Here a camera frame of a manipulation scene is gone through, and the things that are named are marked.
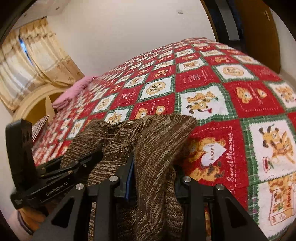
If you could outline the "person's left hand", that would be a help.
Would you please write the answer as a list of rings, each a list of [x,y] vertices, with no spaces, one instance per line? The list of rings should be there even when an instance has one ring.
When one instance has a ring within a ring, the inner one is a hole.
[[[30,235],[38,230],[47,216],[31,207],[22,207],[18,209],[18,219],[21,227]]]

